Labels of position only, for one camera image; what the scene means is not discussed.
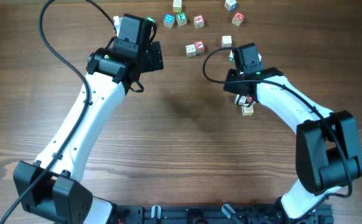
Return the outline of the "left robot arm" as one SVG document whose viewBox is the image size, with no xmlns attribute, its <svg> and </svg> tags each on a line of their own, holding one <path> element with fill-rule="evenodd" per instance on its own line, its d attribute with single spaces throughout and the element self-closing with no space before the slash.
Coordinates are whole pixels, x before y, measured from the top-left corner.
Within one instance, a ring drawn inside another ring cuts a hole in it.
<svg viewBox="0 0 362 224">
<path fill-rule="evenodd" d="M 17 204 L 55 223 L 116 222 L 117 206 L 82 186 L 86 163 L 132 85 L 142 73 L 163 67 L 153 21 L 125 14 L 114 27 L 116 36 L 89 56 L 80 93 L 52 142 L 33 163 L 18 163 L 13 173 Z"/>
</svg>

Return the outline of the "yellow sided wooden block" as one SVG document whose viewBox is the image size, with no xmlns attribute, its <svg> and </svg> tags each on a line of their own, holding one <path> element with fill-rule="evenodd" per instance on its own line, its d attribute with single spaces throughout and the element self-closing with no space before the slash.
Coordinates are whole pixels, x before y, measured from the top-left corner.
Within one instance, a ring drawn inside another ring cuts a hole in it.
<svg viewBox="0 0 362 224">
<path fill-rule="evenodd" d="M 241 107 L 241 111 L 242 111 L 243 116 L 251 116 L 254 113 L 254 108 L 253 108 L 253 106 L 243 105 Z"/>
</svg>

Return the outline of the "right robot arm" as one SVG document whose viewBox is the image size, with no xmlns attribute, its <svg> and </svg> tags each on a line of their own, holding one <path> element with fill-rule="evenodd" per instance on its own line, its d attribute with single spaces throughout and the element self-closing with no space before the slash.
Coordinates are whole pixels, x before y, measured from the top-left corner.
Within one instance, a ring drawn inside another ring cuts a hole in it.
<svg viewBox="0 0 362 224">
<path fill-rule="evenodd" d="M 260 103 L 275 112 L 295 133 L 292 188 L 273 206 L 249 207 L 243 217 L 228 204 L 221 211 L 235 223 L 326 223 L 332 220 L 323 202 L 347 198 L 352 182 L 362 177 L 362 150 L 353 115 L 320 106 L 294 88 L 275 67 L 264 68 L 254 43 L 231 48 L 235 68 L 224 90 L 246 97 L 244 105 Z"/>
</svg>

